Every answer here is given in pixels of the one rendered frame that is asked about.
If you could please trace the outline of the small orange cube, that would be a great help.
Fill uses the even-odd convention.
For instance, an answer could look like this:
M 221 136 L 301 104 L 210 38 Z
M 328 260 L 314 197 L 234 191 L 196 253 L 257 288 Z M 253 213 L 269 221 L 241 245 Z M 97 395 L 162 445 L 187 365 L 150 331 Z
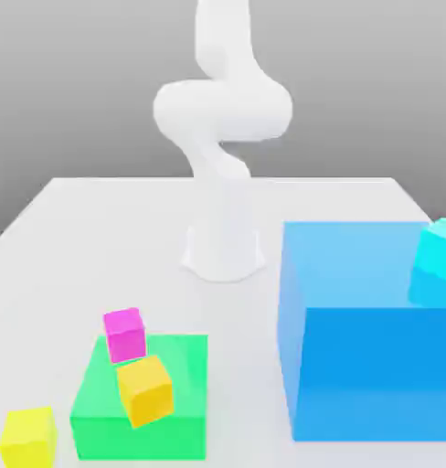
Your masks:
M 158 356 L 116 368 L 121 402 L 134 429 L 174 413 L 172 380 Z

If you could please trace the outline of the small cyan cube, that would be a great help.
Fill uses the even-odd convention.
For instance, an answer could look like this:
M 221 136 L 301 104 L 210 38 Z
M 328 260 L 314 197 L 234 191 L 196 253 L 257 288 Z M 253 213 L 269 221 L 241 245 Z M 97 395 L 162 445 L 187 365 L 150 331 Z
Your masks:
M 419 235 L 409 300 L 429 308 L 446 308 L 446 218 L 431 222 Z

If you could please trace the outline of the large blue box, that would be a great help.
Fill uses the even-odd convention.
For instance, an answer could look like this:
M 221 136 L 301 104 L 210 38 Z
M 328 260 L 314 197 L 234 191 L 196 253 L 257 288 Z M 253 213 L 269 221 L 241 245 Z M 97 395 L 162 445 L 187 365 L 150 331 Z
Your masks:
M 446 308 L 409 300 L 429 224 L 284 225 L 277 341 L 294 440 L 446 442 Z

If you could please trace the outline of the small magenta cube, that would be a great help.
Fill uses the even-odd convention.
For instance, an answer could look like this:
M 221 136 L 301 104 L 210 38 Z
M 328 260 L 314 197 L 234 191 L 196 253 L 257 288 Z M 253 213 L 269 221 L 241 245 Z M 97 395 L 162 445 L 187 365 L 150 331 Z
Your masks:
M 113 364 L 146 356 L 145 328 L 138 308 L 106 313 L 103 324 Z

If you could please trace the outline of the large green box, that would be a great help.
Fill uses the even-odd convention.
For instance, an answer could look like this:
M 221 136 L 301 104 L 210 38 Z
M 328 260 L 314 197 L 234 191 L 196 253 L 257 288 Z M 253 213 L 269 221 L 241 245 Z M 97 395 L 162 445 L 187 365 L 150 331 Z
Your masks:
M 106 337 L 99 335 L 70 412 L 82 461 L 201 461 L 207 442 L 207 336 L 149 335 L 148 351 L 173 382 L 172 415 L 133 428 Z

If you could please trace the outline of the small yellow cube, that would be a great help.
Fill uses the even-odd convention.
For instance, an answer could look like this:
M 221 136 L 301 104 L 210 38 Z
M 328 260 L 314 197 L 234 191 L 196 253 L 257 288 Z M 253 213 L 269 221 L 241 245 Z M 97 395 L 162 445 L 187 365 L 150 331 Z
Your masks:
M 57 435 L 51 407 L 9 411 L 0 439 L 5 468 L 54 468 Z

